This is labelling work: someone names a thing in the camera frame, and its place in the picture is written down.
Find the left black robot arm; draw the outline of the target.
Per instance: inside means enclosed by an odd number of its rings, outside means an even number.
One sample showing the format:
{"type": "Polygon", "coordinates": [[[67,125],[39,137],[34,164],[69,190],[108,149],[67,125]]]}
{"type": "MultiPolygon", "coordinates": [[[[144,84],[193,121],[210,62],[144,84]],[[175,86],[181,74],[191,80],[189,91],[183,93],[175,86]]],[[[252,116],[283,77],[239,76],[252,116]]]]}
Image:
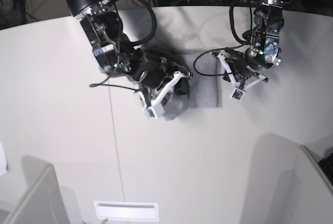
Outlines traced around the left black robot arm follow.
{"type": "Polygon", "coordinates": [[[235,40],[247,45],[245,52],[227,49],[229,56],[226,63],[230,71],[225,75],[233,75],[237,82],[245,82],[252,76],[262,77],[260,71],[268,70],[281,64],[280,32],[284,27],[283,7],[291,0],[233,0],[229,6],[230,28],[235,40]],[[241,37],[236,33],[234,8],[241,2],[248,4],[258,2],[255,10],[250,10],[250,29],[241,37]]]}

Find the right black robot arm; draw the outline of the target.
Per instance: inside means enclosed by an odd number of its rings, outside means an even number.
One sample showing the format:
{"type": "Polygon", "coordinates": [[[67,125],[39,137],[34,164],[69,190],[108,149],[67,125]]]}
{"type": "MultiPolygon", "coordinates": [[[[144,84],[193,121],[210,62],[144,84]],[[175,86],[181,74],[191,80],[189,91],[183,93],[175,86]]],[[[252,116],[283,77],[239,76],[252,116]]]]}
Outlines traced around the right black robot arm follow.
{"type": "Polygon", "coordinates": [[[138,84],[149,99],[155,99],[175,79],[167,93],[186,95],[192,73],[184,65],[165,57],[153,56],[140,46],[149,42],[157,30],[157,18],[145,0],[136,0],[151,18],[151,30],[140,40],[131,41],[123,32],[123,21],[116,3],[121,0],[65,0],[73,17],[86,34],[93,55],[107,78],[126,77],[138,84]]]}

